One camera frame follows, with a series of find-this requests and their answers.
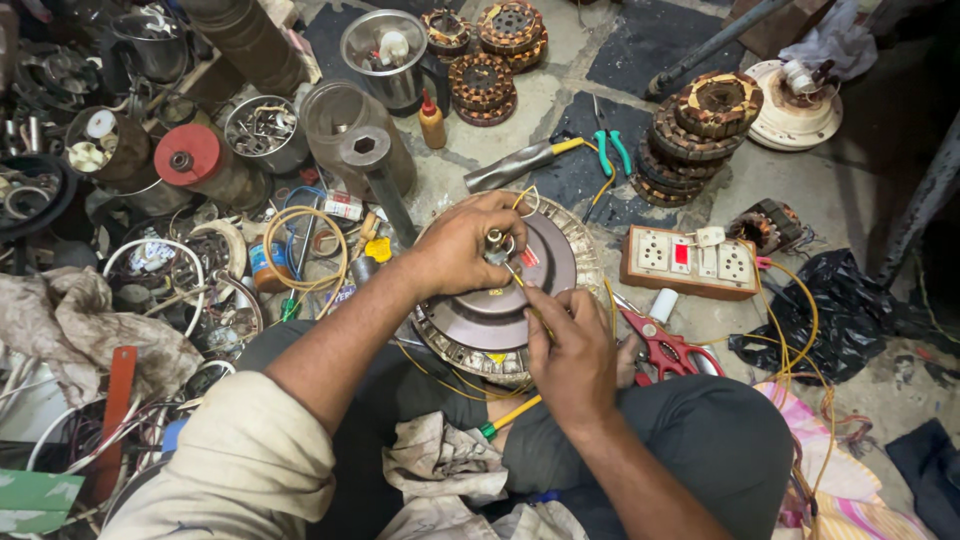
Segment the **red scissors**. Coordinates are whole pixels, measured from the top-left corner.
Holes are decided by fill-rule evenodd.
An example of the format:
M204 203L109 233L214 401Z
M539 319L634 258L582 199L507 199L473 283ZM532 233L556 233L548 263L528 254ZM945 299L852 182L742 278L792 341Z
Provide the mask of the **red scissors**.
M723 368L720 367L720 364L717 363L716 358L706 349L695 345L687 345L682 335L671 335L667 333L657 325L653 319L640 315L638 309L628 302L627 299L615 292L613 293L613 298L617 305L620 306L620 312L623 313L623 316L627 319L627 322L630 323L630 326L634 327L634 330L636 330L636 332L640 334L640 337L647 343L647 350L649 351L647 361L657 368L659 380L663 380L663 376L667 373L672 373L679 377L700 373L700 370L697 369L693 363L696 361L696 358L691 358L692 355L698 354L703 355L703 357L707 359L717 375L720 377L727 376ZM647 377L647 374L639 369L636 371L635 380L640 386L647 386L653 383L650 381L650 378Z

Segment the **leg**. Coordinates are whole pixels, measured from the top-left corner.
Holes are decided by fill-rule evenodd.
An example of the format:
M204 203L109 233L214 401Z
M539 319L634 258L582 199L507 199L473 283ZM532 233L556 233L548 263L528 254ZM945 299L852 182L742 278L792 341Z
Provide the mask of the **leg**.
M240 356L237 368L262 371L313 325L313 321L299 320L268 328ZM409 347L407 352L436 377L467 390L441 360ZM478 378L469 380L479 385ZM400 492L383 478L380 451L394 444L397 422L437 410L444 412L450 424L464 430L487 420L485 403L468 400L437 384L396 345L384 347L333 434L337 493L324 518L307 526L307 538L374 538L379 534L403 507ZM356 519L358 512L363 519Z
M660 463L734 538L770 538L793 445L780 413L759 392L736 380L688 376L624 390L617 407ZM504 465L511 472L507 488L514 491L582 486L570 494L570 509L584 518L581 523L605 523L597 517L613 515L605 497L583 496L595 480L544 405L517 418ZM618 523L603 528L622 531ZM591 538L604 532L588 528Z

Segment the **hexagonal hole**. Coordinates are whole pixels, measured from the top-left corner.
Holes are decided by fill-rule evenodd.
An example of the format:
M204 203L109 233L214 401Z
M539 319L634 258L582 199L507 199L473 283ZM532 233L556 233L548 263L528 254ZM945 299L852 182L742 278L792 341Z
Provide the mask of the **hexagonal hole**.
M358 138L353 143L353 151L357 154L366 154L369 151L373 150L373 147L376 146L376 142L373 139L365 136L363 138Z

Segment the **red disc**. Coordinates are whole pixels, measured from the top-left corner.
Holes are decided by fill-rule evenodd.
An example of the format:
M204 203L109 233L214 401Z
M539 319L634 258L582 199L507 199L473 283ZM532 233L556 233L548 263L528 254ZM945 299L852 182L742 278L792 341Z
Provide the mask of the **red disc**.
M177 152L189 154L193 161L185 171L174 170L170 164ZM186 124L170 130L156 145L154 166L164 182L192 185L217 174L222 157L223 147L215 133L200 124Z

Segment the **man's left hand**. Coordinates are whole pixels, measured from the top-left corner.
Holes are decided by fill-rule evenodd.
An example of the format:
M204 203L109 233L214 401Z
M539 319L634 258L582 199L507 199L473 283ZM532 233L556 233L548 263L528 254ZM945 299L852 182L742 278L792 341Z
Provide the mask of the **man's left hand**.
M527 226L520 215L530 207L516 195L491 191L461 201L444 212L402 259L418 288L419 300L438 294L460 294L472 289L502 287L512 278L503 266L484 258L484 240L491 229L511 234L516 253L527 247Z

